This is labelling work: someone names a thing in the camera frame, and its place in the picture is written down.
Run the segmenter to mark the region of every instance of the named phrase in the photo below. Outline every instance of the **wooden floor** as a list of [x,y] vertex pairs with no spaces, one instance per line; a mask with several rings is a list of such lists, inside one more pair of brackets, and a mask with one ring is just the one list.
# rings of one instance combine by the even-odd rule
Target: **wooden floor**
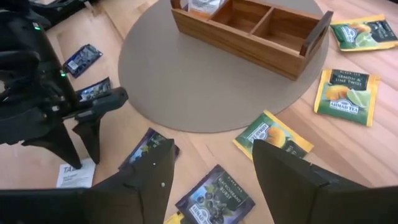
[[[120,85],[118,57],[123,39],[140,15],[155,2],[156,0],[102,0],[95,5],[95,15],[84,9],[47,32],[61,62],[88,43],[104,53],[84,75],[71,80],[75,89],[105,77],[111,78],[113,86]],[[386,0],[317,0],[317,3],[324,12],[334,11],[334,20],[383,13],[398,34],[398,4]],[[334,39],[330,40],[325,68],[377,73],[382,76],[373,127],[365,128],[315,114],[313,102],[318,81],[292,106],[277,114],[277,117],[315,145],[306,160],[369,187],[397,185],[398,49],[342,54]],[[74,121],[67,121],[66,124],[71,128]],[[118,165],[148,127],[168,138],[174,138],[182,150],[175,166],[166,217],[177,211],[174,204],[185,193],[216,164],[220,164],[256,203],[243,223],[272,223],[252,162],[231,143],[242,129],[219,134],[174,131],[146,120],[129,103],[103,118],[101,163],[96,168],[95,183],[117,171]],[[82,141],[76,134],[70,134],[80,156],[85,157]],[[63,161],[45,149],[2,145],[0,188],[55,187],[61,163]]]

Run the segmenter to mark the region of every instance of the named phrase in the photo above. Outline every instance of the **wooden tea box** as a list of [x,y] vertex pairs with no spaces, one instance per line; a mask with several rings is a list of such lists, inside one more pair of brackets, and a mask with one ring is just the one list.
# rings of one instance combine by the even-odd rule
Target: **wooden tea box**
[[225,0],[203,18],[171,0],[180,32],[245,58],[292,80],[321,46],[333,13],[323,17],[250,0]]

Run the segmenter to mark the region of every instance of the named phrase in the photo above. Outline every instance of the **wooden box handle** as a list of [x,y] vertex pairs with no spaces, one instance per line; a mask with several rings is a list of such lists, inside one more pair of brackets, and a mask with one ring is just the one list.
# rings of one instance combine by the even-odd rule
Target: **wooden box handle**
[[318,22],[317,26],[311,31],[310,35],[308,35],[305,40],[303,46],[300,50],[300,55],[306,57],[313,49],[316,44],[316,41],[320,36],[323,35],[329,28],[331,17],[333,16],[333,12],[327,11],[325,15]]
[[182,9],[180,0],[170,0],[173,9]]

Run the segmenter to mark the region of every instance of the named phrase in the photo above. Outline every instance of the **round beige placemat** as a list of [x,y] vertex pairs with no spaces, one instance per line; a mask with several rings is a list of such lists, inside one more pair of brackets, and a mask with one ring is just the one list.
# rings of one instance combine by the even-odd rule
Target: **round beige placemat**
[[[270,3],[321,14],[313,0]],[[170,1],[160,0],[133,25],[119,58],[129,102],[151,121],[172,129],[214,133],[247,126],[267,109],[278,113],[320,74],[320,50],[297,81],[180,33]]]

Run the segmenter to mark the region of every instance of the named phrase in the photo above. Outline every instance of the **lime image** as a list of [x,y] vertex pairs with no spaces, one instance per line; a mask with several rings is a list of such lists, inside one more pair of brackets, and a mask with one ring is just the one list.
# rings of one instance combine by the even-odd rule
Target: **lime image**
[[369,101],[371,98],[371,93],[369,91],[347,91],[347,98],[351,100],[356,106],[360,108],[367,108],[369,106]]
[[375,47],[377,42],[372,38],[371,33],[363,32],[355,38],[355,44],[357,47]]

